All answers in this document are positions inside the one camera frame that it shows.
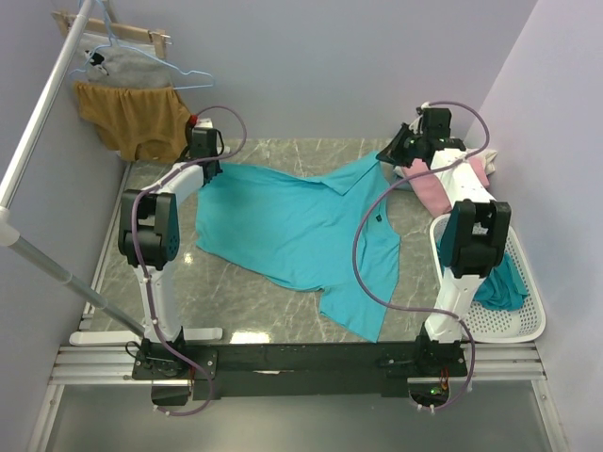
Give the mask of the turquoise polo shirt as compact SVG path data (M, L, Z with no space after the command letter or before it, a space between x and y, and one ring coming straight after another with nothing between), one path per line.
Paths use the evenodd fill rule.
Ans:
M284 288L319 291L322 315L375 342L399 280L400 237L370 153L329 174L297 177L225 163L198 195L198 247Z

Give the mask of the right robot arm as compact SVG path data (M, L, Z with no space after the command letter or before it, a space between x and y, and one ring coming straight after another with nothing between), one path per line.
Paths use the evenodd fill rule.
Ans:
M417 118L403 123L394 138L378 152L377 160L409 168L416 160L427 166L423 177L435 176L451 206L436 253L444 267L434 308L416 338L418 359L453 361L469 333L464 318L480 285L503 260L511 207L489 194L471 166L478 155L451 134L452 114L459 103L426 103Z

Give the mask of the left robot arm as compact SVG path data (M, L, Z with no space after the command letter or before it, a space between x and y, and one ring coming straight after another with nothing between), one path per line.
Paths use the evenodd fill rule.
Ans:
M137 277L144 310L143 355L160 346L184 356L185 330L173 300L172 263L180 249L178 207L221 173L225 146L210 123L192 127L171 169L154 183L122 194L118 249Z

